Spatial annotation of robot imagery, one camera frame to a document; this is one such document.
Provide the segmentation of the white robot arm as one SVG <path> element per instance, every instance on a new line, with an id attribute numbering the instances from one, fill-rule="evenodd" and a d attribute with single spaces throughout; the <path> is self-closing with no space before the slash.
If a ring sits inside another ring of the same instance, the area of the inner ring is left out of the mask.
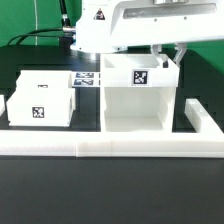
<path id="1" fill-rule="evenodd" d="M 173 44 L 174 62 L 190 42 L 224 39 L 224 0 L 82 0 L 71 49 L 94 56 Z"/>

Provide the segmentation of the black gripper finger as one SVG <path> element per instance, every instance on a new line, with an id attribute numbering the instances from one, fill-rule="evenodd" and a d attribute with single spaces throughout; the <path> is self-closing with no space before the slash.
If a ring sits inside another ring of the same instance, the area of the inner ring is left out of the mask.
<path id="1" fill-rule="evenodd" d="M 155 57 L 158 62 L 158 66 L 161 68 L 168 67 L 168 57 L 161 54 L 162 46 L 161 45 L 152 45 L 151 54 Z"/>
<path id="2" fill-rule="evenodd" d="M 174 56 L 173 62 L 177 66 L 180 66 L 180 62 L 187 51 L 187 44 L 186 43 L 176 43 L 175 50 L 176 50 L 176 54 Z"/>

